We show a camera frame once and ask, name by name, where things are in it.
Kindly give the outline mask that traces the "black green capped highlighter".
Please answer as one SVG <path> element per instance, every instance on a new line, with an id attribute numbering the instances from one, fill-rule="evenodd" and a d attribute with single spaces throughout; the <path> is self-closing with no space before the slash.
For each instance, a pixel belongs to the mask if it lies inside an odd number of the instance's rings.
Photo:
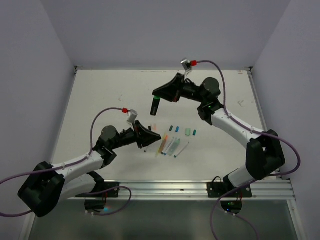
<path id="1" fill-rule="evenodd" d="M 157 97 L 157 96 L 153 97 L 151 110 L 150 110 L 150 115 L 151 116 L 156 116 L 157 115 L 158 108 L 159 108 L 159 105 L 160 105 L 160 101 L 161 101 L 160 97 Z"/>

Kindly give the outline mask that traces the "yellow slim highlighter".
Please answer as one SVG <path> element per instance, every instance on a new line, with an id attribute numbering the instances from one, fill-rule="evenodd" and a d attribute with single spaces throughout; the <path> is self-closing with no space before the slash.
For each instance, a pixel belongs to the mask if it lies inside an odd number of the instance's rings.
<path id="1" fill-rule="evenodd" d="M 165 133 L 163 134 L 163 136 L 162 136 L 160 146 L 158 147 L 158 149 L 157 149 L 156 152 L 155 152 L 155 157 L 157 157 L 157 156 L 159 155 L 159 153 L 161 152 L 161 149 L 162 149 L 162 147 L 163 147 L 163 143 L 165 142 L 166 138 L 167 138 L 167 133 L 165 132 Z"/>

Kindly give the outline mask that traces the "orange brown highlighter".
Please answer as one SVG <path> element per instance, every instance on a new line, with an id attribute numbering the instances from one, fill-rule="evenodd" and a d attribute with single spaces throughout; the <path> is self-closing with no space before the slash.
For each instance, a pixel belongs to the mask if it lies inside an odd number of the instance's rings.
<path id="1" fill-rule="evenodd" d="M 166 135 L 162 141 L 160 152 L 162 153 L 168 141 L 168 135 Z"/>

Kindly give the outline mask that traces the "dark green capped marker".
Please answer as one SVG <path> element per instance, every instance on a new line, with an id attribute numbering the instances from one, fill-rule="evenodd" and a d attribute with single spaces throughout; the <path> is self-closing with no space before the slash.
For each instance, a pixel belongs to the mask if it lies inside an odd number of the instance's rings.
<path id="1" fill-rule="evenodd" d="M 172 144 L 172 142 L 173 142 L 174 140 L 175 140 L 175 138 L 172 137 L 172 138 L 168 141 L 168 143 L 166 144 L 166 146 L 164 147 L 164 149 L 163 149 L 162 152 L 161 152 L 162 155 L 166 155 L 166 152 L 167 152 L 168 148 L 170 147 L 170 145 Z"/>

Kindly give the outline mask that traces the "blue capped white marker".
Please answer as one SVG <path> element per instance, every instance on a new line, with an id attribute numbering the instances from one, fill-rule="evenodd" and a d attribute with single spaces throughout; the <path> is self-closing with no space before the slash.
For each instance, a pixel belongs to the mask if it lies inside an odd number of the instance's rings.
<path id="1" fill-rule="evenodd" d="M 175 143 L 176 140 L 177 140 L 177 138 L 175 137 L 175 138 L 174 138 L 174 141 L 172 142 L 172 144 L 170 145 L 170 147 L 169 147 L 168 150 L 166 151 L 166 155 L 168 154 L 170 148 L 172 147 L 172 145 Z"/>

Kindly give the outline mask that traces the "pale green translucent highlighter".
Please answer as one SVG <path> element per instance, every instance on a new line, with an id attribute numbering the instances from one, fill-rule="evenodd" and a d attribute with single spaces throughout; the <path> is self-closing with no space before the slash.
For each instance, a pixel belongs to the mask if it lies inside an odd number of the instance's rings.
<path id="1" fill-rule="evenodd" d="M 176 149 L 178 148 L 178 146 L 180 145 L 181 139 L 177 138 L 177 140 L 174 142 L 174 144 L 172 145 L 172 147 L 169 149 L 168 152 L 168 156 L 172 156 L 174 154 L 174 152 L 176 151 Z"/>

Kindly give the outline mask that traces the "teal capped white marker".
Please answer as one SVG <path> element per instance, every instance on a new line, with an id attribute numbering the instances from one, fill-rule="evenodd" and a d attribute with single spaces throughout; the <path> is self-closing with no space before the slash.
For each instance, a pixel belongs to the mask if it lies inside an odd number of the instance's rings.
<path id="1" fill-rule="evenodd" d="M 188 141 L 178 152 L 175 153 L 174 158 L 177 158 L 190 144 L 190 142 Z"/>

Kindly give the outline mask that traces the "pale green highlighter cap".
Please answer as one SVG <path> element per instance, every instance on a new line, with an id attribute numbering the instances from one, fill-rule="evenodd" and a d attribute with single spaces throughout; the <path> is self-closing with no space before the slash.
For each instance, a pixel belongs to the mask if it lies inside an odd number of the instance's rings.
<path id="1" fill-rule="evenodd" d="M 190 136 L 191 135 L 191 129 L 190 128 L 186 128 L 185 129 L 185 135 L 186 136 Z"/>

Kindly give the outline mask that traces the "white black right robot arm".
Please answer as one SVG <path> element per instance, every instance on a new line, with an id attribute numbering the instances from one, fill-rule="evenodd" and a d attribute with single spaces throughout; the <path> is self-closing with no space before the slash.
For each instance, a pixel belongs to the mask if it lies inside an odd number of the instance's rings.
<path id="1" fill-rule="evenodd" d="M 282 146 L 275 131 L 258 134 L 257 128 L 249 128 L 242 120 L 232 119 L 226 114 L 224 105 L 219 101 L 221 91 L 217 79 L 207 77 L 197 86 L 183 74 L 177 73 L 170 82 L 153 90 L 152 94 L 152 116 L 157 114 L 160 99 L 176 103 L 180 98 L 186 98 L 199 102 L 199 117 L 227 133 L 246 149 L 245 164 L 223 178 L 222 189 L 227 196 L 235 196 L 242 185 L 263 180 L 285 164 Z"/>

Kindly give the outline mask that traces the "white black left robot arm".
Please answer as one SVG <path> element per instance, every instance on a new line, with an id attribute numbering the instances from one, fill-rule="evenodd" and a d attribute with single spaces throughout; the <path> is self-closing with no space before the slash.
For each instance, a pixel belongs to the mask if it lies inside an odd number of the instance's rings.
<path id="1" fill-rule="evenodd" d="M 102 197 L 105 191 L 116 192 L 107 186 L 98 170 L 110 165 L 116 158 L 115 149 L 136 144 L 143 149 L 162 138 L 136 120 L 122 132 L 108 125 L 101 131 L 92 151 L 66 163 L 51 165 L 39 163 L 19 189 L 18 197 L 39 218 L 50 213 L 59 202 L 76 196 Z"/>

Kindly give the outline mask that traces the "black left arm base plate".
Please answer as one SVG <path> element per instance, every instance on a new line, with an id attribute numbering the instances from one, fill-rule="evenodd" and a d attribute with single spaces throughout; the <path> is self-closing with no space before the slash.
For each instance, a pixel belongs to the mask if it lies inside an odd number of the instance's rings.
<path id="1" fill-rule="evenodd" d="M 95 187 L 92 193 L 95 194 L 87 194 L 82 193 L 76 195 L 76 198 L 85 198 L 84 207 L 87 211 L 93 211 L 94 213 L 102 213 L 103 211 L 107 211 L 107 198 L 117 198 L 119 195 L 119 189 L 116 188 L 120 185 L 119 182 L 116 181 L 104 181 L 98 183 L 97 187 Z"/>

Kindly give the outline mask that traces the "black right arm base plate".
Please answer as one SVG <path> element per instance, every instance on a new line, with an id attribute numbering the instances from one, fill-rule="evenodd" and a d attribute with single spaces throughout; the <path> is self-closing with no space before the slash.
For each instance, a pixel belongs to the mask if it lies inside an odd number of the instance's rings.
<path id="1" fill-rule="evenodd" d="M 222 181 L 210 181 L 206 183 L 207 195 L 209 198 L 220 198 L 231 190 L 225 187 Z M 253 196 L 250 186 L 241 188 L 233 193 L 229 193 L 219 202 L 221 208 L 230 214 L 237 215 L 243 208 L 243 199 Z"/>

